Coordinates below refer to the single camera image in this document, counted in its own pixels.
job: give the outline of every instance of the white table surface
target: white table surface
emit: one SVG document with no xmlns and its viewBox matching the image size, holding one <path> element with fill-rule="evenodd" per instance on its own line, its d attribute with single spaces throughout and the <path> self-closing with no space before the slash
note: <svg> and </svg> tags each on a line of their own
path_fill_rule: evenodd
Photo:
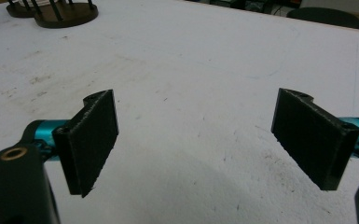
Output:
<svg viewBox="0 0 359 224">
<path fill-rule="evenodd" d="M 35 119 L 116 96 L 114 150 L 85 199 L 47 162 L 62 223 L 355 223 L 359 160 L 320 191 L 270 132 L 280 87 L 359 117 L 359 31 L 175 0 L 100 0 L 60 30 L 0 5 L 0 150 Z"/>
</svg>

